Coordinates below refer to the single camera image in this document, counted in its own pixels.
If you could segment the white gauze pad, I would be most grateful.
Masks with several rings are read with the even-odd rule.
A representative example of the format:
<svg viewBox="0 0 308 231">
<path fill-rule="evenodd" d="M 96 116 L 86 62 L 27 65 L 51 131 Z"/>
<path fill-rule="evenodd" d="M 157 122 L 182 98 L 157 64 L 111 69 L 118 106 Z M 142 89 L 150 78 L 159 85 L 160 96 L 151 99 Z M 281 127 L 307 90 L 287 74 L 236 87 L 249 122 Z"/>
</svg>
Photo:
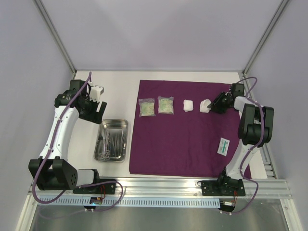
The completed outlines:
<svg viewBox="0 0 308 231">
<path fill-rule="evenodd" d="M 183 110 L 185 112 L 189 112 L 193 110 L 193 101 L 192 100 L 184 100 L 183 101 Z"/>
<path fill-rule="evenodd" d="M 200 112 L 201 113 L 209 113 L 211 110 L 211 101 L 209 99 L 205 99 L 200 102 Z"/>
</svg>

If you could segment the white green alcohol wipe packet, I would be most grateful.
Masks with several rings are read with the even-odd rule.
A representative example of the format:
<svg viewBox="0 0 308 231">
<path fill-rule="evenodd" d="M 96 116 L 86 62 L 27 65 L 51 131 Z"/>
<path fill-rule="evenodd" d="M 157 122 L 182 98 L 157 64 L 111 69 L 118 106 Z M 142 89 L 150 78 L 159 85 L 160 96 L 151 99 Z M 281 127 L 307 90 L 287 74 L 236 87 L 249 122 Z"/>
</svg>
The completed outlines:
<svg viewBox="0 0 308 231">
<path fill-rule="evenodd" d="M 225 138 L 220 138 L 217 153 L 223 156 L 227 156 L 230 141 Z"/>
</svg>

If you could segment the plain steel surgical scissors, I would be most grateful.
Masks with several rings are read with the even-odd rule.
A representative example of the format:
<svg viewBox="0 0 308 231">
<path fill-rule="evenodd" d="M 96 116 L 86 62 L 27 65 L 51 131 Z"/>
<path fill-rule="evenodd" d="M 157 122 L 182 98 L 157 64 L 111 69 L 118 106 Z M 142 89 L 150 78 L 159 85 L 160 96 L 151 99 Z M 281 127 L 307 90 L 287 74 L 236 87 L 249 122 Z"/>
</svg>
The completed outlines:
<svg viewBox="0 0 308 231">
<path fill-rule="evenodd" d="M 102 139 L 99 143 L 98 148 L 98 158 L 102 161 L 109 160 L 110 159 L 110 151 L 107 149 L 108 142 L 106 138 L 102 135 Z"/>
</svg>

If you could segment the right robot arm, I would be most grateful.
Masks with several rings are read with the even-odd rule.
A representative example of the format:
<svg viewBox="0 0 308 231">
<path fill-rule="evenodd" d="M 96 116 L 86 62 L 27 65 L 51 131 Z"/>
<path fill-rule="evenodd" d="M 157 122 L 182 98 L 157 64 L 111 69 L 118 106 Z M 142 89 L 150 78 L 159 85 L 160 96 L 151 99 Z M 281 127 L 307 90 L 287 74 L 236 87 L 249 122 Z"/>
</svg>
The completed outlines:
<svg viewBox="0 0 308 231">
<path fill-rule="evenodd" d="M 228 92 L 222 92 L 208 106 L 212 112 L 225 113 L 234 108 L 241 112 L 238 127 L 238 147 L 227 166 L 211 186 L 204 189 L 217 191 L 222 195 L 237 192 L 244 195 L 243 178 L 253 155 L 264 144 L 269 143 L 273 132 L 274 109 L 262 106 L 244 95 L 244 84 L 231 84 Z"/>
</svg>

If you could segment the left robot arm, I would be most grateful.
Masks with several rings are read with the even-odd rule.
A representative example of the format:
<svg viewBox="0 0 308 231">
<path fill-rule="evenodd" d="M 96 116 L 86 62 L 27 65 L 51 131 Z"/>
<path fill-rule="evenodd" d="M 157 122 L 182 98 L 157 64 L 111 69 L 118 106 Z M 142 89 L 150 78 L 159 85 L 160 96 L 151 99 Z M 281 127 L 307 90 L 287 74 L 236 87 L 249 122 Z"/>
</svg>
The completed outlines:
<svg viewBox="0 0 308 231">
<path fill-rule="evenodd" d="M 107 106 L 106 102 L 99 102 L 103 92 L 103 87 L 90 80 L 71 80 L 69 89 L 55 98 L 53 124 L 46 145 L 28 165 L 34 185 L 40 190 L 73 190 L 82 185 L 90 193 L 100 189 L 97 171 L 73 167 L 68 162 L 68 148 L 78 119 L 102 122 Z"/>
</svg>

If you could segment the purple surgical drape cloth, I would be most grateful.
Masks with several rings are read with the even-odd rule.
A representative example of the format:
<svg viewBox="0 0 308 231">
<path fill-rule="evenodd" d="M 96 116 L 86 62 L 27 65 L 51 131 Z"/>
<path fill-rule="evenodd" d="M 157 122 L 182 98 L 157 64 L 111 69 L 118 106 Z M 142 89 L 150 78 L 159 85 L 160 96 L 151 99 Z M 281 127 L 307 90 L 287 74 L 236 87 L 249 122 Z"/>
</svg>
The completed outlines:
<svg viewBox="0 0 308 231">
<path fill-rule="evenodd" d="M 129 172 L 140 175 L 216 178 L 231 161 L 239 144 L 240 116 L 233 108 L 224 114 L 201 113 L 200 102 L 214 100 L 229 84 L 141 80 L 138 99 L 174 97 L 174 114 L 135 120 Z M 192 100 L 185 112 L 183 101 Z M 227 156 L 217 153 L 220 138 L 230 141 Z"/>
</svg>

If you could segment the stainless steel instrument tray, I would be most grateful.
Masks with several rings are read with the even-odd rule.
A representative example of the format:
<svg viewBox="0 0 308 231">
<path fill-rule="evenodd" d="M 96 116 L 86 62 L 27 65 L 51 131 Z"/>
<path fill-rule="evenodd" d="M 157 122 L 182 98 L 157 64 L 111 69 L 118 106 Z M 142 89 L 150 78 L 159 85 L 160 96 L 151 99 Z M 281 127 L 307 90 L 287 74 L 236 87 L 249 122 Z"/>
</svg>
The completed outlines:
<svg viewBox="0 0 308 231">
<path fill-rule="evenodd" d="M 128 138 L 128 121 L 124 120 L 124 119 L 105 119 L 102 121 L 101 125 L 100 125 L 100 130 L 99 130 L 99 135 L 103 135 L 105 137 L 105 134 L 107 131 L 110 131 L 110 136 L 114 136 L 115 135 L 120 135 L 122 134 L 126 134 L 127 138 Z M 126 148 L 125 148 L 125 152 L 124 155 L 122 155 L 121 153 L 118 152 L 118 155 L 113 155 L 111 154 L 111 157 L 109 160 L 105 160 L 105 161 L 99 161 L 96 159 L 95 153 L 94 153 L 94 159 L 99 161 L 99 162 L 122 162 L 125 160 L 126 157 Z"/>
</svg>

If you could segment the right green gauze packet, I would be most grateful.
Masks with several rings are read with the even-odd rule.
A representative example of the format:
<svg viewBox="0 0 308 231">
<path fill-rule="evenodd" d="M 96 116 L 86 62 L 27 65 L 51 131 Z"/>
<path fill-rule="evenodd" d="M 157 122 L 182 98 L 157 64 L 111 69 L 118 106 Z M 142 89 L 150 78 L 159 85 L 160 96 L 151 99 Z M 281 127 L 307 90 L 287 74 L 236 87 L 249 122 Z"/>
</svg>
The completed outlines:
<svg viewBox="0 0 308 231">
<path fill-rule="evenodd" d="M 158 113 L 159 114 L 174 114 L 174 97 L 158 97 Z"/>
</svg>

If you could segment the green gauze packet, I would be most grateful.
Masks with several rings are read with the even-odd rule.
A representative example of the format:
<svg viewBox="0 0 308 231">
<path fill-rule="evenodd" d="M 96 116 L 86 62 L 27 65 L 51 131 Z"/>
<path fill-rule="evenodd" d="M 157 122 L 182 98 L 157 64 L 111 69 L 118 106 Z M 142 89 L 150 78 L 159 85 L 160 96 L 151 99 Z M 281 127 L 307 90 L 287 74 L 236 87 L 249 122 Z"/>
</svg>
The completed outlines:
<svg viewBox="0 0 308 231">
<path fill-rule="evenodd" d="M 174 114 L 174 97 L 158 97 L 158 113 L 159 114 Z"/>
<path fill-rule="evenodd" d="M 140 114 L 139 114 L 140 117 L 155 116 L 154 98 L 138 99 L 138 103 L 140 107 Z"/>
</svg>

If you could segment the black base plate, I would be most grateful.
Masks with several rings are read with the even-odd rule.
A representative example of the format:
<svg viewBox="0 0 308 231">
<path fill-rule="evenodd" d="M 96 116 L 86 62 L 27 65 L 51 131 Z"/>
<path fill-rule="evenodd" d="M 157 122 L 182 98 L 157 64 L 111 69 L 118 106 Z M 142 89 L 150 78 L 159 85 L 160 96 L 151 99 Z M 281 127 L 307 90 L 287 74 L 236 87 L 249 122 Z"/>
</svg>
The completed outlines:
<svg viewBox="0 0 308 231">
<path fill-rule="evenodd" d="M 73 189 L 74 194 L 115 194 L 116 180 L 115 179 L 98 179 L 98 181 L 90 185 L 82 185 Z"/>
<path fill-rule="evenodd" d="M 242 180 L 223 183 L 217 180 L 201 180 L 197 185 L 202 190 L 202 196 L 246 196 Z"/>
</svg>

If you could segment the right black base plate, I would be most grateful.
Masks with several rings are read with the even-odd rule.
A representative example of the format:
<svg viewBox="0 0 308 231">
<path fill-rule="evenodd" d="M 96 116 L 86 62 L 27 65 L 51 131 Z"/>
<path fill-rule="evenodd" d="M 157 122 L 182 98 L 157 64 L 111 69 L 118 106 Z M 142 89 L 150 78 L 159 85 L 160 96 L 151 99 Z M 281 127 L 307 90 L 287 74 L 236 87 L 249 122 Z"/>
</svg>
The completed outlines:
<svg viewBox="0 0 308 231">
<path fill-rule="evenodd" d="M 197 185 L 202 190 L 202 196 L 246 196 L 242 180 L 223 183 L 217 180 L 201 180 Z"/>
</svg>

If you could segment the aluminium mounting rail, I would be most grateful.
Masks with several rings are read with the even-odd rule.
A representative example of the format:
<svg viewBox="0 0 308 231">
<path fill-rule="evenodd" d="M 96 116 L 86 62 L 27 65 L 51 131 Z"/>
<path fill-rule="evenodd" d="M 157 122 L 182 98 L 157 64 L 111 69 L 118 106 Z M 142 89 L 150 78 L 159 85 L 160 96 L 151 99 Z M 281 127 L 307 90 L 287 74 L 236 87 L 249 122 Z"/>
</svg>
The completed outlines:
<svg viewBox="0 0 308 231">
<path fill-rule="evenodd" d="M 184 177 L 102 177 L 104 180 L 116 180 L 124 189 L 125 197 L 172 197 L 202 198 L 200 180 L 211 178 Z M 292 194 L 286 180 L 255 179 L 259 188 L 256 199 L 291 199 Z"/>
</svg>

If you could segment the left aluminium frame post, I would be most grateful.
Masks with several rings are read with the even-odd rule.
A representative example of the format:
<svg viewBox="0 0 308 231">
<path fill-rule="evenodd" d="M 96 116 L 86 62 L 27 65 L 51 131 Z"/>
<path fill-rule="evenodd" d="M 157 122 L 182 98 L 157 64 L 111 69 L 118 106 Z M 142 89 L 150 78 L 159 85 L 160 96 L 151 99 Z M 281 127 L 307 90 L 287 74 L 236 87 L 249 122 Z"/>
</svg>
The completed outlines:
<svg viewBox="0 0 308 231">
<path fill-rule="evenodd" d="M 74 64 L 73 64 L 73 62 L 72 62 L 72 60 L 71 60 L 63 42 L 62 42 L 58 32 L 57 32 L 57 29 L 56 29 L 54 23 L 52 22 L 52 19 L 51 19 L 49 13 L 48 13 L 43 1 L 42 0 L 33 0 L 33 3 L 35 5 L 35 7 L 37 8 L 39 14 L 41 15 L 42 20 L 45 23 L 45 26 L 47 27 L 47 29 L 50 32 L 53 40 L 55 41 L 56 46 L 58 47 L 61 55 L 63 56 L 67 66 L 69 67 L 70 72 L 72 73 L 73 77 L 75 77 L 77 70 L 76 70 L 76 68 L 75 68 L 75 66 L 74 66 Z"/>
</svg>

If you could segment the aluminium frame post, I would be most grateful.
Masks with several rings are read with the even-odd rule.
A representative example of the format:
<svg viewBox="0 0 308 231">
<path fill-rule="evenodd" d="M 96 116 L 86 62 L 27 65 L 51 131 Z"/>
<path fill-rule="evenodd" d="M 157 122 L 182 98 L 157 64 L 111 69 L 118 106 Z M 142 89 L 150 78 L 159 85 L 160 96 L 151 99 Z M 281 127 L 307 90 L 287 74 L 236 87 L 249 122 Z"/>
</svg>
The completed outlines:
<svg viewBox="0 0 308 231">
<path fill-rule="evenodd" d="M 33 3 L 35 5 L 35 7 L 37 8 L 39 14 L 41 15 L 42 20 L 45 23 L 45 26 L 47 27 L 47 29 L 50 32 L 53 40 L 55 41 L 56 46 L 58 47 L 61 55 L 63 56 L 67 66 L 69 67 L 70 72 L 72 73 L 73 77 L 75 77 L 77 70 L 76 70 L 76 68 L 75 68 L 75 66 L 74 66 L 74 64 L 73 64 L 73 62 L 72 62 L 72 60 L 71 60 L 63 42 L 62 42 L 58 32 L 57 32 L 57 29 L 56 29 L 54 23 L 52 22 L 52 19 L 51 19 L 49 13 L 48 13 L 43 1 L 42 0 L 33 0 Z"/>
<path fill-rule="evenodd" d="M 263 47 L 265 46 L 266 42 L 268 41 L 269 37 L 273 33 L 276 25 L 278 24 L 281 16 L 287 9 L 288 5 L 290 4 L 291 0 L 282 0 L 280 1 L 274 15 L 270 19 L 265 31 L 263 32 L 258 44 L 256 45 L 252 55 L 250 56 L 247 64 L 245 65 L 244 69 L 242 70 L 242 75 L 246 76 L 250 69 L 252 68 L 254 62 L 256 61 L 257 57 L 259 56 L 260 52 L 262 51 Z"/>
</svg>

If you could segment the right aluminium frame post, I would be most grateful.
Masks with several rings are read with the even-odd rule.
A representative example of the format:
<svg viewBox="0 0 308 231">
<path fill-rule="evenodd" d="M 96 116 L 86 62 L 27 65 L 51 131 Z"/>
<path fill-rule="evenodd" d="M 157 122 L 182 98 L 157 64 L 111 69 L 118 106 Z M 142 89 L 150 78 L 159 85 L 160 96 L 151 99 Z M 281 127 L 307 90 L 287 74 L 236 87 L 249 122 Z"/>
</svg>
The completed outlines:
<svg viewBox="0 0 308 231">
<path fill-rule="evenodd" d="M 276 25 L 278 24 L 281 16 L 287 9 L 288 5 L 290 4 L 291 0 L 282 0 L 280 1 L 274 15 L 270 19 L 265 31 L 263 32 L 258 44 L 256 45 L 252 55 L 250 56 L 247 64 L 245 65 L 244 69 L 242 70 L 242 75 L 246 76 L 250 69 L 252 68 L 254 62 L 256 61 L 257 57 L 259 56 L 260 52 L 262 51 L 263 47 L 265 46 L 266 42 L 268 41 L 269 37 L 273 33 Z"/>
</svg>

